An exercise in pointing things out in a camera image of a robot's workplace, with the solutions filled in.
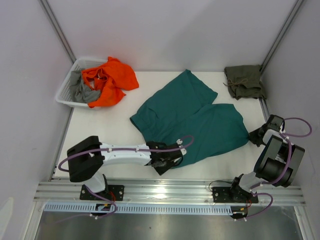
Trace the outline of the grey shorts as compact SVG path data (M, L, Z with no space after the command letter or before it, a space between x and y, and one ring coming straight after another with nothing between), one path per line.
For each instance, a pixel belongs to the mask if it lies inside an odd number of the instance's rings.
M77 103L91 103L95 102L101 96L100 90L92 90L85 84L81 70L72 71L69 79L70 97Z

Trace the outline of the orange shorts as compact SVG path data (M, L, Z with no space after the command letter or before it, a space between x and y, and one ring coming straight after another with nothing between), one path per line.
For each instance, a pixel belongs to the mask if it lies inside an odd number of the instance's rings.
M82 70L81 75L91 90L100 91L100 97L87 104L90 108L112 107L126 96L124 91L139 88L136 74L131 66L111 56L100 66Z

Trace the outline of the right aluminium corner post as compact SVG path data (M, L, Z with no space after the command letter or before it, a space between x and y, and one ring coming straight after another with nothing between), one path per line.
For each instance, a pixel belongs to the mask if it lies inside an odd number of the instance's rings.
M293 25L294 20L298 16L300 10L302 9L303 5L306 3L306 0L296 0L293 4L293 7L289 11L288 16L286 17L284 23L282 24L279 33L276 35L271 48L267 52L266 57L264 58L261 68L260 68L260 73L263 74L264 71L266 70L268 64L272 60L274 54L276 53L277 49L279 48L280 44L284 40L287 32L289 31L290 27Z

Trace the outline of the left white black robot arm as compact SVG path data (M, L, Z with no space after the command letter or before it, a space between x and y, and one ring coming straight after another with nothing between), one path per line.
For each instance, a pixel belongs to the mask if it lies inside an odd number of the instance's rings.
M102 143L98 136L90 136L67 151L67 158L58 169L67 172L72 183L82 183L97 200L108 196L107 178L99 170L104 166L133 164L152 167L162 176L179 166L187 154L183 141L167 145L148 141L144 144L119 146Z

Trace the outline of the aluminium table edge rail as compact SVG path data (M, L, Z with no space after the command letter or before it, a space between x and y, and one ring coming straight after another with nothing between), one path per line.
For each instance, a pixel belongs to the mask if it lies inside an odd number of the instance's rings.
M165 179L108 179L110 185L123 185L123 202L128 204L204 205L214 201L210 187L223 186L222 182L209 180ZM54 179L38 184L34 201L79 202L81 183L67 179ZM273 199L274 206L305 206L301 187L288 188L265 185L257 190L258 206L266 206Z

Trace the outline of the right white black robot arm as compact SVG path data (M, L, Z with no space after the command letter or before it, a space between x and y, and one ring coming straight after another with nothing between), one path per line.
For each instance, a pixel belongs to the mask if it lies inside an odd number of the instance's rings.
M289 140L285 119L274 114L249 133L249 141L258 147L263 145L264 149L252 172L234 178L228 189L232 201L250 200L256 194L255 189L263 185L286 188L293 182L306 150Z

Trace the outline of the white plastic basket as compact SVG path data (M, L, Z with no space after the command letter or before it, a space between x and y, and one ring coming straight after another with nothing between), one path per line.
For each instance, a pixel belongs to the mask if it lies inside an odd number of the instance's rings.
M70 68L68 74L66 75L64 81L62 82L57 94L55 96L55 100L58 103L67 105L71 108L83 108L89 109L89 106L86 103L75 102L72 100L72 95L70 93L70 78L72 71L77 71L80 69L90 69L95 68L100 65L103 65L108 60L104 58L96 58L96 57L80 57L78 58Z

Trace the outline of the teal green shorts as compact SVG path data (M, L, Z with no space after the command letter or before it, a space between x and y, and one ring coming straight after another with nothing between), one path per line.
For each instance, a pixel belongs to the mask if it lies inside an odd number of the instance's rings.
M218 93L185 70L147 99L130 117L146 142L173 144L191 135L194 142L180 167L236 150L249 141L233 104L214 101Z

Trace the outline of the aluminium corner post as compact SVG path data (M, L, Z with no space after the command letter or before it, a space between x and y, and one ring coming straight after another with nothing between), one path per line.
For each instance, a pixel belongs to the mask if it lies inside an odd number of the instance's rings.
M61 43L66 55L70 59L72 63L76 61L76 56L69 44L69 41L67 40L65 33L63 29L61 28L61 25L49 3L48 0L38 0L43 12L45 13L50 25L52 26L59 42Z
M286 17L284 23L282 24L279 33L276 35L271 48L267 52L266 57L264 58L261 68L260 68L260 73L263 74L264 71L266 70L268 64L272 60L274 54L276 53L277 49L279 48L280 44L284 40L287 32L289 31L290 27L293 25L294 20L298 16L300 10L302 9L303 5L306 3L306 0L296 0L293 4L293 7L289 11L288 16Z

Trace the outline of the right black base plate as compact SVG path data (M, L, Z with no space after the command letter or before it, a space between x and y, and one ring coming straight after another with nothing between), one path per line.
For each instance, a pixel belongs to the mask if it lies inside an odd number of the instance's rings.
M213 186L211 190L213 201L215 203L253 203L257 204L259 199L251 193L241 189L228 186Z

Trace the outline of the left aluminium corner post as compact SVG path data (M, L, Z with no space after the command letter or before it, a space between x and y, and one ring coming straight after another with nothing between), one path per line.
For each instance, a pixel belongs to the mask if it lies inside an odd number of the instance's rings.
M59 42L61 43L66 55L70 59L72 63L76 61L76 56L69 44L69 41L67 40L65 33L63 29L61 28L61 25L49 3L48 0L38 0L43 12L45 13L50 25L52 26Z

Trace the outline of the olive green folded shorts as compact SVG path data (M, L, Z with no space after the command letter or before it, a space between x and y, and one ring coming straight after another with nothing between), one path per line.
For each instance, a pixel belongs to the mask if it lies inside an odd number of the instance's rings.
M238 65L224 68L226 83L230 96L239 99L267 99L261 81L260 65Z

